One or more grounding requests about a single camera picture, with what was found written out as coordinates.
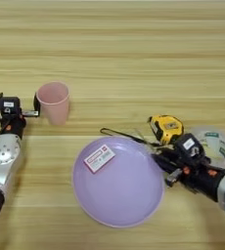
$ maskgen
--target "wooden table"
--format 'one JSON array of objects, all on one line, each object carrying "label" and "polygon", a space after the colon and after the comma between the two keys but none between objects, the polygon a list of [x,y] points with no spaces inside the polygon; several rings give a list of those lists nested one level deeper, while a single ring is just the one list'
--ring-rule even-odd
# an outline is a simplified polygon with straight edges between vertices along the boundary
[{"label": "wooden table", "polygon": [[225,214],[200,194],[167,189],[146,223],[110,229],[81,210],[70,180],[103,126],[151,136],[147,117],[168,113],[188,130],[225,130],[225,1],[0,1],[0,92],[31,108],[53,80],[71,89],[69,119],[28,119],[0,250],[225,249]]}]

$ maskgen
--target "black cable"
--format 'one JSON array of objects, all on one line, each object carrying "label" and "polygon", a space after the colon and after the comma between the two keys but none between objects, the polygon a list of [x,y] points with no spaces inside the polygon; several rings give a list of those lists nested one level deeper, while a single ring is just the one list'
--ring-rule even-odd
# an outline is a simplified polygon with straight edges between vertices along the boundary
[{"label": "black cable", "polygon": [[113,134],[124,136],[124,137],[130,138],[131,140],[133,140],[139,144],[143,144],[143,145],[149,144],[151,146],[160,146],[160,144],[158,144],[158,143],[148,143],[140,138],[137,138],[137,137],[131,136],[129,134],[125,134],[125,133],[113,130],[113,129],[109,129],[109,128],[102,128],[100,130],[100,132],[104,135],[107,135],[107,136],[113,136]]}]

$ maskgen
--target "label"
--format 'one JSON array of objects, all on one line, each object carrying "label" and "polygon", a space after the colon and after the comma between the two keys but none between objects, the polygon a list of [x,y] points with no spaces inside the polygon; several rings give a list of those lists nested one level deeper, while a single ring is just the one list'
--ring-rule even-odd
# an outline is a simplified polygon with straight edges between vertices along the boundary
[{"label": "label", "polygon": [[169,129],[178,129],[178,124],[174,121],[174,122],[170,122],[170,123],[166,123],[164,124],[165,129],[169,130]]},{"label": "label", "polygon": [[195,144],[194,140],[190,138],[186,143],[183,144],[184,148],[188,150],[191,146]]},{"label": "label", "polygon": [[219,149],[219,152],[225,157],[225,149],[223,147]]},{"label": "label", "polygon": [[156,124],[154,122],[151,123],[152,129],[154,130],[155,134],[158,131],[158,127],[156,126]]},{"label": "label", "polygon": [[4,106],[5,107],[14,107],[15,104],[14,103],[10,103],[10,102],[4,102]]},{"label": "label", "polygon": [[84,163],[93,173],[96,173],[114,157],[114,152],[107,145],[102,145],[85,158]]},{"label": "label", "polygon": [[219,134],[218,133],[214,133],[214,132],[207,132],[204,135],[206,137],[216,137],[216,138],[219,138]]}]

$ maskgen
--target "tape measure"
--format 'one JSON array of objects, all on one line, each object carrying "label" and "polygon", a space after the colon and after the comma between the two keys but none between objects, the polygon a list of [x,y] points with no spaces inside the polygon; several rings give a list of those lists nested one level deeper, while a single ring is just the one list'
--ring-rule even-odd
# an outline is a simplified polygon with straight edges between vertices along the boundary
[{"label": "tape measure", "polygon": [[183,123],[170,115],[151,116],[148,120],[150,126],[162,145],[173,144],[184,134]]}]

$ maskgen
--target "white card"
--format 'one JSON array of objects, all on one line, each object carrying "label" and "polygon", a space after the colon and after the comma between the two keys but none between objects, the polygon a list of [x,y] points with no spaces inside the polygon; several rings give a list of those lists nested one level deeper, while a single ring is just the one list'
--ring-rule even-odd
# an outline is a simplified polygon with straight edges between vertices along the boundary
[{"label": "white card", "polygon": [[84,162],[93,173],[96,173],[114,157],[114,152],[107,145],[102,145],[85,158]]}]

